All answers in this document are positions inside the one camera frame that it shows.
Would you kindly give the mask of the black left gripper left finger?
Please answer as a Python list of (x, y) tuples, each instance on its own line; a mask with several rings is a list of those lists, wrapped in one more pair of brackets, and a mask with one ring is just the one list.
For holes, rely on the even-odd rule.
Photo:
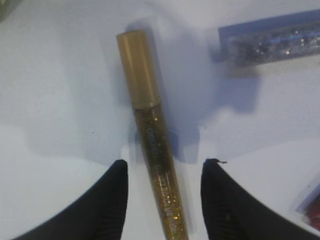
[(19, 240), (119, 240), (128, 204), (128, 164), (116, 160), (75, 202)]

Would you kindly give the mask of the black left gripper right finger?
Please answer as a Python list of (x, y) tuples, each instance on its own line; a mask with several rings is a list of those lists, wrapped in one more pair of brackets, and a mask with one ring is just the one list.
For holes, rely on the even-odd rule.
[(206, 159), (200, 195), (210, 240), (318, 240), (262, 204), (241, 187), (216, 158)]

